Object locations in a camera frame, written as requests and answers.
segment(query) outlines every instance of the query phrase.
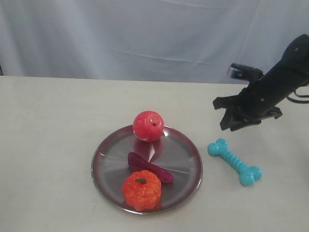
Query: white table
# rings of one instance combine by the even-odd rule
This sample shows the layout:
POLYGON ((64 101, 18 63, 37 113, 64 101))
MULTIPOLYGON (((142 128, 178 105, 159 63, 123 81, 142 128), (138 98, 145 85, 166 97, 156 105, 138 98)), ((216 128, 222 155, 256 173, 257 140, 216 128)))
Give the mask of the white table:
POLYGON ((32 77, 0 78, 1 232, 309 231, 309 106, 283 101, 283 117, 221 131, 217 96, 242 85, 32 77), (186 134, 203 159, 203 183, 186 204, 137 216, 96 191, 90 163, 98 144, 143 110, 186 134), (207 145, 219 137, 263 177, 240 185, 207 145))

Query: fabric backdrop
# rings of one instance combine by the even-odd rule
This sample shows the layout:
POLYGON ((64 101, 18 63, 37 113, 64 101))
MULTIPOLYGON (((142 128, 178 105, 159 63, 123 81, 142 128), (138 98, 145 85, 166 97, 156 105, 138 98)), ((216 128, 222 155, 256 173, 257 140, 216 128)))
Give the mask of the fabric backdrop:
POLYGON ((5 75, 229 83, 309 34, 308 0, 0 0, 5 75))

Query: orange pumpkin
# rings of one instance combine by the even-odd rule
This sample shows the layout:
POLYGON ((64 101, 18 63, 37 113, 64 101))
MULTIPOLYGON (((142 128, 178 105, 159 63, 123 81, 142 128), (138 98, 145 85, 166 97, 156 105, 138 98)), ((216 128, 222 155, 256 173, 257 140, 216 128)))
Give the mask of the orange pumpkin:
POLYGON ((154 209, 161 199, 161 181, 150 171, 134 172, 125 180, 122 193, 135 210, 154 209))

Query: metal plate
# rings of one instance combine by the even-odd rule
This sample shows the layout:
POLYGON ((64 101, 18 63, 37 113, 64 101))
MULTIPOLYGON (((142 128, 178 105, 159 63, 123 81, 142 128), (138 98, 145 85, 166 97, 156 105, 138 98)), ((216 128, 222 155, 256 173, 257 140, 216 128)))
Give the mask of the metal plate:
POLYGON ((164 135, 153 143, 137 139, 132 125, 121 128, 99 145, 91 164, 94 184, 103 196, 115 206, 136 214, 163 212, 178 206, 197 190, 202 171, 195 145, 184 134, 169 127, 165 127, 164 135), (162 184, 161 202, 154 210, 138 212, 125 203, 121 187, 132 173, 127 162, 131 151, 174 175, 172 184, 162 184))

